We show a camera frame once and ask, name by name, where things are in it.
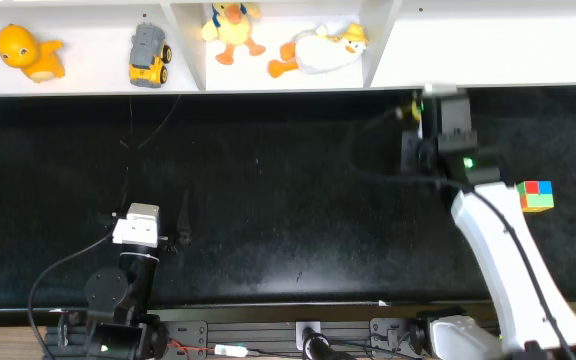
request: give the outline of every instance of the blue square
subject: blue square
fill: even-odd
[[[550,184],[550,181],[539,182],[539,194],[540,195],[552,194],[552,185]]]

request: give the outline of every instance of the duck's beak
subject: duck's beak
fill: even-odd
[[[241,22],[241,17],[244,14],[241,13],[241,7],[239,6],[239,3],[236,3],[228,6],[224,12],[224,15],[226,15],[226,19],[228,19],[231,24],[237,25]]]

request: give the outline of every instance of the duck's yellow hat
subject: duck's yellow hat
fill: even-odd
[[[357,42],[368,42],[368,39],[364,35],[364,28],[356,23],[350,24],[348,26],[348,30],[341,35],[342,38],[348,39],[350,41],[357,41]]]

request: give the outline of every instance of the rubik's cube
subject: rubik's cube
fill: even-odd
[[[540,212],[555,207],[550,181],[524,181],[517,185],[521,210]]]

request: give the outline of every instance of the duck's head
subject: duck's head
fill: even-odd
[[[213,3],[212,11],[226,18],[229,23],[237,25],[246,15],[246,7],[242,3]]]
[[[0,31],[0,56],[8,66],[26,67],[39,59],[39,43],[30,31],[10,24]]]
[[[359,24],[350,24],[346,33],[341,35],[340,43],[351,54],[361,55],[366,50],[368,39],[364,35],[364,29]]]

